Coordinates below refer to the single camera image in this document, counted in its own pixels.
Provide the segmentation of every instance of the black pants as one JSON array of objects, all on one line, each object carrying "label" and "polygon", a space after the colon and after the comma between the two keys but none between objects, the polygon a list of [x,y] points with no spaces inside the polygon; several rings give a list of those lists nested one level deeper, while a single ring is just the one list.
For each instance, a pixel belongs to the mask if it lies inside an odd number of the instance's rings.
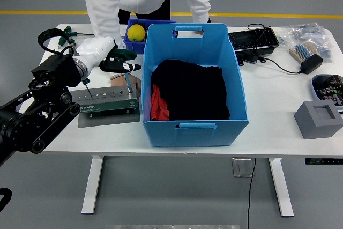
[{"label": "black pants", "polygon": [[[119,24],[128,24],[131,12],[119,9]],[[170,20],[170,0],[165,0],[161,7],[149,14],[136,13],[138,19]]]}]

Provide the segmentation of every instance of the gray block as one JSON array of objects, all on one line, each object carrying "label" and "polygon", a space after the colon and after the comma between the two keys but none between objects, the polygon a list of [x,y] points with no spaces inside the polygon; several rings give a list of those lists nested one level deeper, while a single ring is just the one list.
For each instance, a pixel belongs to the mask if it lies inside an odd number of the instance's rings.
[{"label": "gray block", "polygon": [[328,138],[343,127],[343,119],[331,100],[305,101],[294,118],[304,139]]}]

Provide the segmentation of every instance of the table leg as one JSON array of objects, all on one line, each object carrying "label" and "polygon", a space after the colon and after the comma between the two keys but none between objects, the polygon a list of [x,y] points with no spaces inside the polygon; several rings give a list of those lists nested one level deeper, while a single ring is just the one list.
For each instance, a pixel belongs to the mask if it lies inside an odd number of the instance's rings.
[{"label": "table leg", "polygon": [[90,175],[88,177],[87,188],[82,206],[82,214],[92,215],[94,213],[96,194],[100,181],[103,156],[92,156]]},{"label": "table leg", "polygon": [[282,158],[269,158],[273,180],[279,201],[280,212],[283,217],[293,217],[292,204],[290,202],[284,171],[281,165]]}]

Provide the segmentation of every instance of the black tray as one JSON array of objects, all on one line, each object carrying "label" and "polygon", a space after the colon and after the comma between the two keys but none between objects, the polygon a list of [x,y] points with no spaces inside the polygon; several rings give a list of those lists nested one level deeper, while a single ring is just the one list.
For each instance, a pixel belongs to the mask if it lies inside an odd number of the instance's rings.
[{"label": "black tray", "polygon": [[261,55],[273,53],[279,41],[271,28],[229,33],[238,61],[255,62]]}]

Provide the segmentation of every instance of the plastic bag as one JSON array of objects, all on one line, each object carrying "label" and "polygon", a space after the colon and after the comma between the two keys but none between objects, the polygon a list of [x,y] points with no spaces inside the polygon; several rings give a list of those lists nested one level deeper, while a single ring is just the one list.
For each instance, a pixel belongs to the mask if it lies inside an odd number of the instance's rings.
[{"label": "plastic bag", "polygon": [[329,36],[324,27],[317,23],[281,27],[278,34],[281,48],[296,51],[306,46],[315,48],[316,54],[323,58],[324,63],[331,63]]}]

